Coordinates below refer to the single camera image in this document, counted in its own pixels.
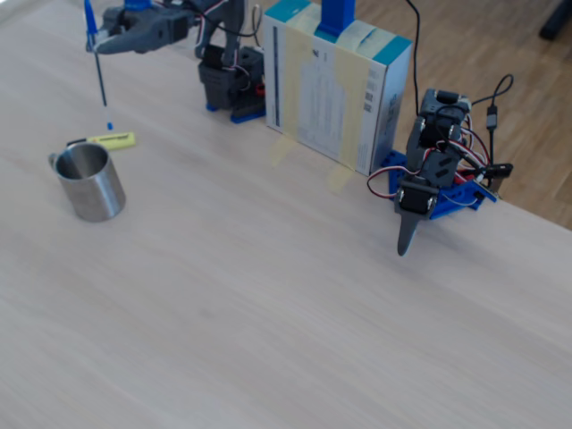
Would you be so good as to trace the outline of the grey gripper without camera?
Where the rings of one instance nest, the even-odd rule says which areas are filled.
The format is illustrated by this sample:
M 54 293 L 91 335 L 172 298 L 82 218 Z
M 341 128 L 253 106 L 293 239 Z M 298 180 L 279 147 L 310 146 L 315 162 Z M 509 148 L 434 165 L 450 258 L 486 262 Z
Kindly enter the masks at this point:
M 422 219 L 429 219 L 437 205 L 439 188 L 428 180 L 413 175 L 404 176 L 394 197 L 394 209 L 400 214 L 398 254 L 407 254 L 416 228 Z

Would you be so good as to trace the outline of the grey gripper with camera mount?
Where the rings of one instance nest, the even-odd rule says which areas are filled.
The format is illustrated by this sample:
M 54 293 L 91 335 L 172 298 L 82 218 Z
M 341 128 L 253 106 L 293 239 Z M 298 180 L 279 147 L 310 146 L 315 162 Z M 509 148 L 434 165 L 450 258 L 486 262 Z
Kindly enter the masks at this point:
M 146 53 L 175 44 L 189 34 L 189 14 L 166 8 L 132 11 L 109 7 L 99 33 L 88 37 L 87 51 L 101 55 Z

